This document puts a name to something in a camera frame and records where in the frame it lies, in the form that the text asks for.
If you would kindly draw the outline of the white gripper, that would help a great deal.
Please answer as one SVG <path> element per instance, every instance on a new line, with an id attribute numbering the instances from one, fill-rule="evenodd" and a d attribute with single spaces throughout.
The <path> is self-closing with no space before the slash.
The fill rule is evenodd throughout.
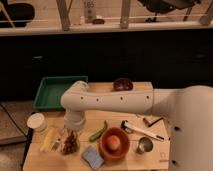
<path id="1" fill-rule="evenodd" d="M 64 125 L 67 130 L 63 135 L 64 141 L 74 142 L 77 140 L 77 132 L 84 128 L 86 123 L 85 113 L 82 111 L 67 110 L 64 116 Z"/>

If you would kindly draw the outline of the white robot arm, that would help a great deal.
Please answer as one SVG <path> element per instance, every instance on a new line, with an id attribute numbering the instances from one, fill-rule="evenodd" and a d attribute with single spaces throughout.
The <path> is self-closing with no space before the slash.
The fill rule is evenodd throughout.
<path id="1" fill-rule="evenodd" d="M 95 93 L 75 82 L 60 100 L 65 125 L 80 130 L 87 110 L 153 114 L 170 119 L 169 171 L 213 171 L 213 87 Z"/>

